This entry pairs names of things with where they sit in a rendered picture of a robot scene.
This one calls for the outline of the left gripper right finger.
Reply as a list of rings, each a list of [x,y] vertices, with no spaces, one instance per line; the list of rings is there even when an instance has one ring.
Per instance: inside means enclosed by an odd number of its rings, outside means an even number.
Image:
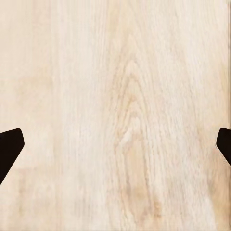
[[[231,129],[220,128],[216,145],[231,166]]]

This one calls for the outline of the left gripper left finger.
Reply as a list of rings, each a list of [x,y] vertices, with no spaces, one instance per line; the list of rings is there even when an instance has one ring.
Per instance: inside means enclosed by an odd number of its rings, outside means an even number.
[[[0,134],[0,185],[25,145],[20,128]]]

